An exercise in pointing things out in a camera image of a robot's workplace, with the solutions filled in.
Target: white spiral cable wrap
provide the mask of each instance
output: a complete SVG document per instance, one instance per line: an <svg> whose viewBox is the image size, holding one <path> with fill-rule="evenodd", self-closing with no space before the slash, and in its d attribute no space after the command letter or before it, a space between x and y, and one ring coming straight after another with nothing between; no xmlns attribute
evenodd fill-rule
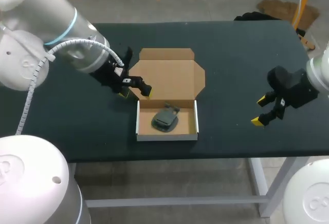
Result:
<svg viewBox="0 0 329 224"><path fill-rule="evenodd" d="M48 51L48 54L54 54L57 51L59 51L60 49L67 47L69 45L74 45L74 44L91 44L91 45L96 45L97 47L100 47L102 49L104 49L106 52L108 52L114 59L115 61L118 63L119 66L123 67L124 63L122 62L122 60L118 57L118 55L111 50L109 47L105 46L102 43L96 42L96 41L92 41L92 40L87 40L87 39L72 39L72 40L68 40L66 42L62 42L60 44L58 44L57 46L53 47L51 50ZM38 64L38 66L36 67L34 73L33 73L33 77L31 79L31 83L28 89L28 93L27 93L27 97L26 97L26 101L25 101L25 105L24 105L24 109L23 109L23 113L21 116L21 120L19 123L19 126L16 130L16 135L20 135L22 134L24 125L25 125L25 121L27 118L27 115L29 113L29 109L30 109L30 105L32 102L32 97L33 97L33 93L34 93L34 89L36 87L36 82L38 80L38 76L39 76L39 72L41 70L41 68L43 67L43 65L48 61L48 59L46 57L44 57Z"/></svg>

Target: brown mat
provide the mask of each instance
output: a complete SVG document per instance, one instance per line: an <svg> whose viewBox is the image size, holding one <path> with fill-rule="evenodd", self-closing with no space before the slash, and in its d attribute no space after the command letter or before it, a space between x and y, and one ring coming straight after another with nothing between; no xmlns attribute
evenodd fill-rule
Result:
<svg viewBox="0 0 329 224"><path fill-rule="evenodd" d="M297 5L298 4L293 2L282 2L279 0L262 0L260 3L257 4L257 8L262 13L292 23ZM317 8L306 5L302 18L298 24L298 28L306 31L319 15L320 12Z"/></svg>

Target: table frame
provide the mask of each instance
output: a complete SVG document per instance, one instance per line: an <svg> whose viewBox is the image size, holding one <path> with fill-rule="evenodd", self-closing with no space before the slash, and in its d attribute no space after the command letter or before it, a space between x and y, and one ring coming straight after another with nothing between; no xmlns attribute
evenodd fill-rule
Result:
<svg viewBox="0 0 329 224"><path fill-rule="evenodd" d="M264 170L260 158L248 158L250 171L255 187L254 196L215 196L215 197L161 197L86 200L88 208L132 207L132 206L163 206L186 204L237 204L258 203L260 217L270 217L280 204L284 191L291 177L304 165L309 157L287 157L276 175L270 188L267 187ZM76 163L70 169L75 173Z"/></svg>

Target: light blue ring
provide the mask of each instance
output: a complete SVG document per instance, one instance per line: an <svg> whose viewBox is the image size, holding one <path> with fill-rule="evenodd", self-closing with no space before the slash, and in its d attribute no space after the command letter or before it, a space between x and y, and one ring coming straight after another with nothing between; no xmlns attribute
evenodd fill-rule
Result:
<svg viewBox="0 0 329 224"><path fill-rule="evenodd" d="M75 7L74 7L74 9L75 9L76 12L74 14L74 18L73 18L71 24L69 25L69 27L67 27L67 29L63 32L63 34L61 34L55 40L52 40L49 43L45 43L45 45L51 45L51 44L57 43L58 41L60 41L61 39L63 39L70 32L70 30L72 29L73 25L75 24L75 22L77 20L77 16L78 16L77 9Z"/></svg>

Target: box lid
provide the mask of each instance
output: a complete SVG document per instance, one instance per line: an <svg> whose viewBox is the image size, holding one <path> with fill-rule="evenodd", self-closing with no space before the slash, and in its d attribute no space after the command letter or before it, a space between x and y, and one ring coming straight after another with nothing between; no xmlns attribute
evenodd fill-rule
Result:
<svg viewBox="0 0 329 224"><path fill-rule="evenodd" d="M194 100L205 87L205 71L190 48L144 48L129 75L141 76L152 86L149 98L131 88L140 100Z"/></svg>

